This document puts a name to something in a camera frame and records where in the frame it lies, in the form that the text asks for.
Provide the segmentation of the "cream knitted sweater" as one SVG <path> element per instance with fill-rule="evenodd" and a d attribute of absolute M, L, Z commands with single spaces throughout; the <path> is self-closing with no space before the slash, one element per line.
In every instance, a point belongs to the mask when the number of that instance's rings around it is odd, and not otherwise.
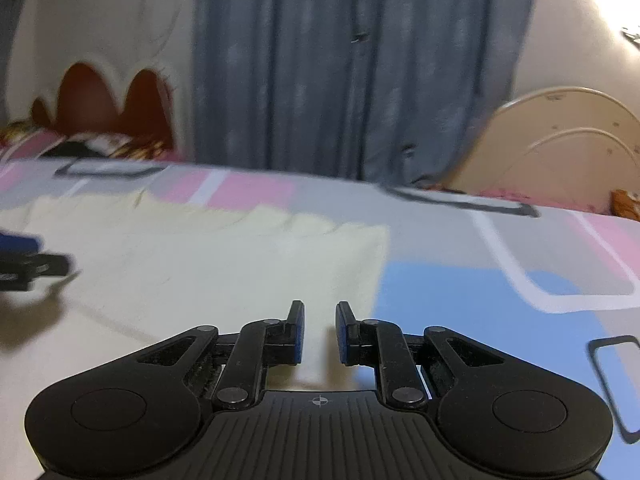
<path fill-rule="evenodd" d="M 340 301 L 370 315 L 390 234 L 316 214 L 171 204 L 145 192 L 41 197 L 2 212 L 77 271 L 1 301 L 1 395 L 27 399 L 70 374 L 187 330 L 224 333 L 306 308 L 303 362 L 276 387 L 351 389 L 335 347 Z"/>

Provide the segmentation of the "red white scalloped headboard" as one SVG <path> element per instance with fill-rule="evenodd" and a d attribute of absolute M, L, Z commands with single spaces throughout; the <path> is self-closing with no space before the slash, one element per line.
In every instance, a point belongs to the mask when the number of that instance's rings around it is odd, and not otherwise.
<path fill-rule="evenodd" d="M 181 93 L 170 65 L 143 60 L 119 77 L 109 62 L 80 58 L 64 70 L 55 92 L 43 90 L 30 104 L 30 122 L 70 136 L 121 133 L 136 140 L 162 141 L 178 153 L 182 133 Z"/>

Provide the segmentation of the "blue-grey curtain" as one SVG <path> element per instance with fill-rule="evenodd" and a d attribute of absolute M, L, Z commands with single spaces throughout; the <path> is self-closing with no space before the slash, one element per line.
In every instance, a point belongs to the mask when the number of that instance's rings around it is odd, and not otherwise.
<path fill-rule="evenodd" d="M 196 0 L 197 162 L 446 177 L 508 96 L 534 0 Z"/>

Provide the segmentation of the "patterned pastel bed sheet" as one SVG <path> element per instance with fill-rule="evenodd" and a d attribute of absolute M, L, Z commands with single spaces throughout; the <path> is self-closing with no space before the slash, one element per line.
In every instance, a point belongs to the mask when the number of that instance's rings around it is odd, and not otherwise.
<path fill-rule="evenodd" d="M 390 255 L 373 307 L 410 333 L 442 325 L 610 396 L 618 431 L 639 428 L 639 228 L 598 214 L 544 208 L 514 216 L 500 202 L 492 219 L 530 284 L 570 310 L 531 304 L 484 244 L 475 224 L 491 200 L 463 209 L 461 196 L 393 196 L 372 184 L 190 165 L 87 160 L 58 174 L 54 159 L 1 169 L 1 205 L 52 195 L 145 190 L 159 200 L 250 210 L 258 205 L 390 228 Z"/>

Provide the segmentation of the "floral pillows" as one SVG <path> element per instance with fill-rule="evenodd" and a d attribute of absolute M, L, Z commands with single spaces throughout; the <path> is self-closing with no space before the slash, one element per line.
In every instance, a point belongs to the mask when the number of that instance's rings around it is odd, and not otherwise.
<path fill-rule="evenodd" d="M 30 122 L 1 129 L 1 161 L 17 159 L 98 158 L 178 162 L 177 152 L 162 141 L 136 140 L 121 133 L 81 132 L 70 136 Z"/>

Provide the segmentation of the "brown toy by footboard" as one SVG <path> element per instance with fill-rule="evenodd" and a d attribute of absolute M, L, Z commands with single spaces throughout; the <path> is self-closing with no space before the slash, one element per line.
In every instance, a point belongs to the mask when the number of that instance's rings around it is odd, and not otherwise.
<path fill-rule="evenodd" d="M 611 214 L 615 217 L 640 221 L 640 196 L 626 190 L 611 192 Z"/>

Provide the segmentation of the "cream arched footboard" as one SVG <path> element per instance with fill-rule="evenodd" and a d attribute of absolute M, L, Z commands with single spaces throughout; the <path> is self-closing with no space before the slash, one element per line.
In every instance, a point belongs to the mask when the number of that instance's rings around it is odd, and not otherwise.
<path fill-rule="evenodd" d="M 639 191 L 639 118 L 598 90 L 526 94 L 496 110 L 442 185 L 606 214 L 612 192 Z"/>

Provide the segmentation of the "wall light fixture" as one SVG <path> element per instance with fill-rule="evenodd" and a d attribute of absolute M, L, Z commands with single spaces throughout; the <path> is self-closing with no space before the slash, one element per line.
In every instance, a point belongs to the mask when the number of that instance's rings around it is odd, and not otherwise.
<path fill-rule="evenodd" d="M 633 44 L 637 49 L 640 49 L 640 28 L 636 27 L 623 27 L 620 31 L 622 35 Z"/>

